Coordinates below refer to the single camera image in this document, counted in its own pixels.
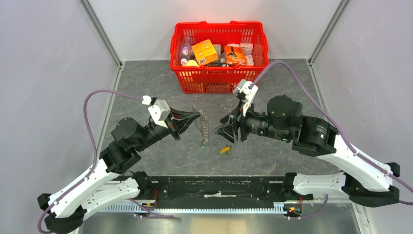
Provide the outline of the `key with yellow tag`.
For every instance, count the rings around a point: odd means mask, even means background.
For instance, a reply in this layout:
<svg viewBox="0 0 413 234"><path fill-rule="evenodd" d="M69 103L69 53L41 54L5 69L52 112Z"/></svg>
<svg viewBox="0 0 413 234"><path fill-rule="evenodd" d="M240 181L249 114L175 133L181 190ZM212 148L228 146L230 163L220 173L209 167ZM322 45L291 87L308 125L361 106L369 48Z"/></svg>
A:
<svg viewBox="0 0 413 234"><path fill-rule="evenodd" d="M221 154L229 154L229 152L230 152L230 150L231 150L231 146L230 145L226 145L223 149L221 149L220 150L220 153Z"/></svg>

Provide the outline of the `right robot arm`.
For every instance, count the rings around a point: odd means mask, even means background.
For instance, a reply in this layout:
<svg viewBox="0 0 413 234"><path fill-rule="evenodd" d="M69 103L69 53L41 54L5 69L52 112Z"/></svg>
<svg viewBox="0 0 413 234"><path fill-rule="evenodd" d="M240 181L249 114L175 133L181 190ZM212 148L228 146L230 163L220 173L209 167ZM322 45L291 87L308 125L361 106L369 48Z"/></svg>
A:
<svg viewBox="0 0 413 234"><path fill-rule="evenodd" d="M398 164L355 156L336 127L324 119L303 115L302 104L285 95L270 99L264 113L255 112L253 107L244 111L238 105L221 119L216 134L231 143L245 141L250 134L292 143L294 151L340 168L332 175L287 173L281 186L286 199L347 195L352 202L371 208L399 202L399 189L392 183L392 176L400 173Z"/></svg>

